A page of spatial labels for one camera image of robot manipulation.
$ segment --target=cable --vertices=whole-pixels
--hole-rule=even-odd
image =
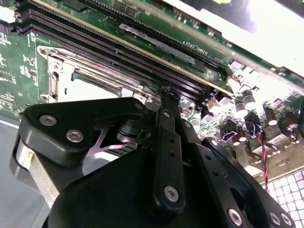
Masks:
[[[264,181],[265,181],[265,190],[267,192],[268,191],[268,165],[267,165],[267,150],[264,146],[264,143],[263,143],[263,139],[262,139],[262,135],[261,133],[258,133],[257,134],[257,139],[258,139],[258,142],[261,144],[262,146],[262,152],[263,152],[263,162],[264,162]]]
[[[253,126],[253,132],[250,133],[247,129],[246,124],[251,124]],[[265,148],[263,139],[262,139],[262,134],[261,132],[256,132],[256,126],[252,122],[244,122],[243,123],[243,130],[249,134],[252,137],[257,137],[259,144],[262,146],[262,153],[263,153],[263,162],[264,162],[264,181],[265,181],[265,190],[268,192],[268,165],[267,165],[267,150]]]
[[[251,134],[251,133],[248,131],[246,124],[251,124],[251,125],[253,126],[253,134]],[[254,123],[252,123],[252,122],[244,122],[242,127],[243,127],[243,130],[244,130],[247,134],[249,134],[249,135],[251,135],[251,136],[256,136],[256,126],[255,126]]]

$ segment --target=connector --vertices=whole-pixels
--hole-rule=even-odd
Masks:
[[[3,33],[4,35],[10,36],[17,33],[16,30],[17,23],[7,23],[4,21],[0,21],[0,33]]]
[[[223,142],[227,142],[238,134],[237,126],[234,122],[228,121],[221,129],[220,136]]]

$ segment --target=green circuit board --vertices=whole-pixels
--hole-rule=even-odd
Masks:
[[[154,37],[149,37],[146,34],[142,34],[141,31],[135,30],[132,26],[133,32],[129,30],[121,29],[121,25],[128,25],[124,19],[114,19],[108,14],[103,12],[97,12],[88,7],[80,7],[79,2],[77,7],[75,6],[75,1],[60,1],[55,0],[31,0],[39,6],[48,8],[54,12],[63,14],[66,18],[70,18],[73,21],[77,21],[79,25],[82,25],[86,29],[91,29],[92,31],[100,32],[109,38],[115,39],[120,43],[123,43],[127,47],[135,48],[140,53],[146,54],[153,59],[161,61],[162,63],[182,72],[185,75],[188,75],[190,78],[201,81],[207,85],[213,86],[216,89],[225,91],[225,93],[232,95],[233,92],[230,86],[225,80],[222,80],[221,75],[205,66],[205,64],[198,60],[197,58],[184,55],[184,53],[178,52],[174,47],[170,45],[164,46],[158,39]],[[130,7],[137,16],[134,16],[134,21],[137,21],[141,24],[149,24],[151,28],[157,28],[160,25],[160,21],[157,18],[151,20],[149,15],[146,15],[144,12],[141,12],[136,7]],[[170,35],[174,35],[174,28],[171,28]],[[176,42],[176,45],[181,44],[181,42],[194,42],[194,40],[185,40],[187,33],[181,32],[176,34],[177,37],[180,37],[182,40]],[[201,52],[207,53],[209,58],[217,60],[219,63],[228,63],[232,58],[225,56],[220,51],[217,51],[211,47],[204,46],[206,50],[201,49]]]
[[[77,5],[75,4],[76,1],[31,1],[39,2],[40,4],[44,3],[51,9],[64,13],[66,16],[70,15],[74,19],[82,21],[82,23],[95,30],[102,31],[125,45],[136,47],[137,50],[149,53],[154,57],[159,57],[167,63],[179,65],[187,72],[201,76],[221,88],[230,89],[227,82],[219,80],[219,75],[214,74],[213,71],[207,70],[205,73],[202,73],[197,68],[185,64],[185,61],[154,47],[149,41],[136,36],[134,33],[121,31],[119,29],[121,21],[117,21],[101,12],[94,11],[81,4]],[[106,6],[113,7],[112,0],[103,0],[102,2]],[[134,20],[142,24],[149,24],[151,28],[157,29],[160,34],[170,36],[172,40],[184,44],[188,48],[195,49],[205,57],[226,65],[230,64],[232,72],[240,81],[244,81],[244,84],[250,88],[256,87],[254,95],[257,103],[260,104],[260,109],[257,109],[256,112],[260,116],[263,125],[266,125],[263,109],[265,107],[274,109],[278,119],[283,118],[287,112],[297,112],[300,95],[291,86],[286,85],[280,80],[274,80],[273,77],[259,73],[245,65],[241,64],[242,67],[240,67],[237,64],[231,64],[233,61],[231,56],[224,54],[198,38],[189,36],[183,30],[177,30],[161,21],[158,17],[149,15],[133,5],[130,7],[135,10],[132,11],[133,13],[138,12]],[[65,48],[59,43],[34,33],[29,33],[24,37],[17,35],[8,37],[4,34],[0,36],[0,114],[19,119],[19,113],[27,106],[45,102],[41,99],[41,95],[48,93],[48,66],[47,60],[37,52],[39,45]],[[234,96],[236,99],[239,99],[241,93],[235,93]],[[282,100],[281,104],[276,103],[278,99]],[[200,114],[194,110],[193,102],[182,98],[180,105],[182,109],[192,107],[189,112],[182,114],[183,118],[189,122],[193,119],[200,119]],[[219,129],[225,121],[232,120],[239,125],[242,124],[242,120],[235,118],[235,116],[234,103],[231,102],[211,121],[200,120],[199,137],[215,136],[220,138]]]
[[[47,61],[37,53],[38,45],[56,45],[30,33],[25,37],[0,39],[0,114],[19,119],[27,106],[43,103],[48,93]]]

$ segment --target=capacitor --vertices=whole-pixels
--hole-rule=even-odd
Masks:
[[[234,146],[238,146],[239,145],[239,139],[238,139],[238,135],[235,135],[232,137],[232,142]]]
[[[265,115],[267,122],[270,126],[274,126],[277,124],[276,114],[273,109],[269,108],[265,110]]]
[[[285,121],[286,121],[287,127],[291,128],[291,129],[297,128],[299,126],[299,124],[297,123],[296,116],[292,112],[285,114]]]
[[[243,101],[247,110],[253,110],[256,108],[256,100],[251,91],[247,90],[244,92]]]
[[[247,140],[247,138],[246,138],[246,132],[243,130],[242,127],[238,127],[237,128],[237,136],[238,136],[238,140],[240,142],[245,142]]]
[[[245,105],[243,102],[236,103],[236,112],[237,112],[238,118],[244,118],[248,114],[248,111],[245,108]]]

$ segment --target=electronic component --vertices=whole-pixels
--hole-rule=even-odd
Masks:
[[[247,140],[246,132],[243,130],[243,127],[237,128],[237,136],[240,142],[245,142]]]
[[[232,138],[234,138],[233,143],[238,142],[238,138],[236,137],[237,134],[237,126],[232,121],[227,121],[227,123],[220,129],[221,141],[223,142],[227,142]]]
[[[210,93],[210,99],[206,99],[206,106],[211,113],[220,113],[222,107],[231,103],[232,99],[221,91],[214,90]]]
[[[245,108],[245,105],[243,102],[237,102],[236,103],[236,112],[237,112],[237,118],[244,118],[248,115],[248,111]]]
[[[297,128],[291,130],[281,122],[264,128],[265,146],[271,149],[269,155],[276,155],[290,146],[298,144],[302,139]],[[262,147],[257,140],[250,140],[250,144],[254,153],[262,153]]]
[[[243,129],[250,134],[251,137],[255,137],[258,133],[261,133],[261,122],[257,114],[250,114],[245,118]]]
[[[124,12],[127,6],[118,0],[112,0],[112,7],[117,11]]]
[[[183,113],[184,115],[189,115],[189,114],[191,113],[191,111],[190,111],[189,109],[187,109],[187,108],[184,108],[184,109],[182,110],[182,113]]]
[[[269,108],[265,110],[265,116],[267,119],[267,123],[270,126],[276,125],[277,124],[277,119],[276,119],[276,114],[273,109]]]
[[[130,6],[127,6],[125,9],[125,14],[132,18],[137,18],[139,11]]]
[[[87,6],[77,0],[64,0],[63,5],[77,12],[83,12]]]
[[[232,140],[232,144],[233,144],[234,146],[238,146],[238,145],[240,144],[239,138],[238,138],[238,135],[237,135],[237,134],[234,135],[234,136],[231,138],[231,140]]]
[[[287,127],[291,129],[297,128],[299,126],[299,124],[297,123],[297,118],[295,114],[292,112],[288,112],[285,114],[285,121]]]
[[[256,101],[250,90],[246,90],[243,92],[243,101],[247,110],[253,110],[256,108]]]
[[[283,101],[281,100],[281,99],[276,99],[275,101],[274,101],[274,103],[277,105],[277,106],[279,106],[279,105],[281,105],[282,103],[283,103]]]
[[[200,117],[201,117],[202,121],[208,123],[214,119],[214,114],[209,112],[207,107],[204,107],[200,113]]]

